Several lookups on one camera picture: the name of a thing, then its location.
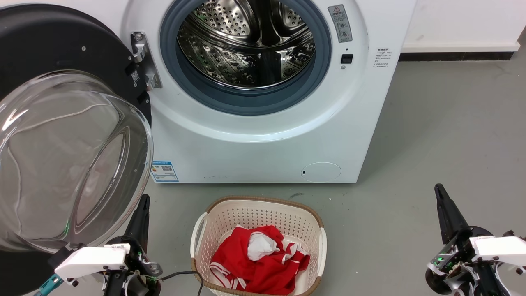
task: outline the white basket handle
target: white basket handle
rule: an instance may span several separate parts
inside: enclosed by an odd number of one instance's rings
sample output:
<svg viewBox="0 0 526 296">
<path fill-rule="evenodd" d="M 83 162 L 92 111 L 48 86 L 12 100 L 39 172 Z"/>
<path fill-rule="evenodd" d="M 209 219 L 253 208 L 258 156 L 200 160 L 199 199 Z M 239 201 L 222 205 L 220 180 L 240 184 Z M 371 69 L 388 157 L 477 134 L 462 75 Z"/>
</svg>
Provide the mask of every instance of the white basket handle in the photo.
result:
<svg viewBox="0 0 526 296">
<path fill-rule="evenodd" d="M 325 269 L 325 260 L 327 259 L 327 234 L 325 234 L 325 229 L 320 228 L 320 248 L 318 255 L 318 276 L 323 275 L 323 270 Z"/>
<path fill-rule="evenodd" d="M 197 232 L 199 231 L 199 228 L 201 228 L 201 225 L 204 222 L 206 215 L 208 215 L 208 213 L 204 212 L 203 215 L 201 215 L 201 217 L 197 219 L 196 225 L 194 226 L 194 231 L 192 231 L 192 240 L 190 242 L 190 256 L 192 258 L 195 258 L 197 248 L 201 244 L 201 239 L 203 238 L 203 230 L 201 229 L 199 233 L 199 241 L 196 242 L 198 235 Z"/>
</svg>

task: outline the gray rubber seal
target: gray rubber seal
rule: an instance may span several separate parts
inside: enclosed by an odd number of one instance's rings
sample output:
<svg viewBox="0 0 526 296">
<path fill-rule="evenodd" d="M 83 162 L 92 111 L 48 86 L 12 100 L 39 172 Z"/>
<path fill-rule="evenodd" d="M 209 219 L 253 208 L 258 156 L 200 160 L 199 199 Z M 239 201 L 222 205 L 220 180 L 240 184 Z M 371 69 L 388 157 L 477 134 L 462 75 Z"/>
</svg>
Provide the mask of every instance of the gray rubber seal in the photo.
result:
<svg viewBox="0 0 526 296">
<path fill-rule="evenodd" d="M 264 115 L 287 109 L 305 99 L 320 84 L 329 68 L 331 40 L 327 23 L 310 0 L 281 0 L 309 26 L 316 54 L 302 73 L 264 90 L 237 90 L 215 83 L 191 65 L 177 43 L 183 20 L 203 0 L 176 1 L 168 9 L 160 31 L 160 48 L 168 71 L 179 86 L 200 103 L 237 115 Z"/>
</svg>

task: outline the woven laundry basket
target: woven laundry basket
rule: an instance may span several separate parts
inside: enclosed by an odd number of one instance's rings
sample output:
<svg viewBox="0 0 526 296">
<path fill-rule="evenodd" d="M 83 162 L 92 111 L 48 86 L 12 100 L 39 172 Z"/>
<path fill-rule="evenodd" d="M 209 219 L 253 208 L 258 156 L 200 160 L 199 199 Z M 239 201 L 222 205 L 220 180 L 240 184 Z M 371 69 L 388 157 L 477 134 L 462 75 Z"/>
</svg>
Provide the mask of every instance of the woven laundry basket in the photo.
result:
<svg viewBox="0 0 526 296">
<path fill-rule="evenodd" d="M 199 217 L 190 244 L 191 264 L 205 280 L 204 286 L 219 296 L 263 296 L 218 285 L 210 271 L 210 260 L 236 225 L 248 229 L 274 225 L 285 243 L 300 243 L 310 254 L 309 266 L 296 276 L 290 295 L 308 296 L 318 287 L 327 255 L 327 237 L 318 214 L 306 205 L 256 196 L 227 196 L 208 207 Z"/>
</svg>

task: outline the white cloth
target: white cloth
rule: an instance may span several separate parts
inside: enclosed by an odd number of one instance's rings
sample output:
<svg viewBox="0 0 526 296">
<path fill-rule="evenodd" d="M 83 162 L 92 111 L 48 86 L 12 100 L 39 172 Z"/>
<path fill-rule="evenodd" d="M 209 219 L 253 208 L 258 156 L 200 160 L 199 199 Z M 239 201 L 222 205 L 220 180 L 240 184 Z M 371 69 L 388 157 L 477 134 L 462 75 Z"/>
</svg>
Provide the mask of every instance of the white cloth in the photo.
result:
<svg viewBox="0 0 526 296">
<path fill-rule="evenodd" d="M 277 251 L 280 251 L 277 248 L 277 243 L 262 232 L 257 231 L 250 235 L 248 240 L 248 259 L 258 261 Z"/>
</svg>

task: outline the white wall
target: white wall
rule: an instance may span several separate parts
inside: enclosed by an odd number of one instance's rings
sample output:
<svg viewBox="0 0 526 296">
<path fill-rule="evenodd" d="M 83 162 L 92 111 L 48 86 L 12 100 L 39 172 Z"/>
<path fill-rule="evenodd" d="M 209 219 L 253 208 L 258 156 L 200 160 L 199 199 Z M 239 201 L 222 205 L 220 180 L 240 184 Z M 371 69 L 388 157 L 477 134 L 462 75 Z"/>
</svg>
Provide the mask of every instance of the white wall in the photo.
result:
<svg viewBox="0 0 526 296">
<path fill-rule="evenodd" d="M 418 0 L 402 52 L 516 51 L 526 0 Z"/>
</svg>

